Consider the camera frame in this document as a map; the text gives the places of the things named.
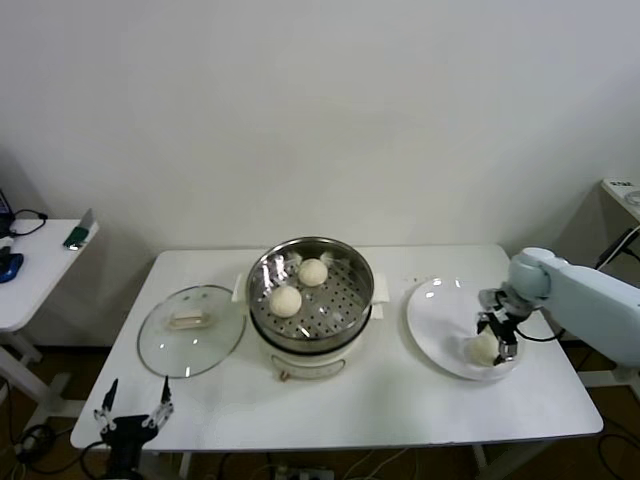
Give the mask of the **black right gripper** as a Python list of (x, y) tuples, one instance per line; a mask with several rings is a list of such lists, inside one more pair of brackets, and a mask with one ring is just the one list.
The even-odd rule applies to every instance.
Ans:
[(488, 331), (497, 337), (498, 353), (493, 360), (494, 366), (515, 360), (518, 355), (516, 330), (518, 325), (527, 319), (527, 310), (518, 310), (509, 305), (489, 307), (487, 312), (477, 315), (476, 334), (481, 335)]

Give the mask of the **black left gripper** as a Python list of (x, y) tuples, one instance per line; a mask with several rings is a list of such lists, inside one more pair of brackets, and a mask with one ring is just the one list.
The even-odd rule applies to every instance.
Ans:
[(109, 457), (103, 479), (142, 479), (139, 464), (144, 445), (158, 435), (174, 412), (169, 377), (164, 377), (159, 405), (148, 416), (133, 415), (115, 418), (112, 407), (117, 393), (115, 379), (105, 394), (101, 407), (94, 410), (102, 440), (109, 447)]

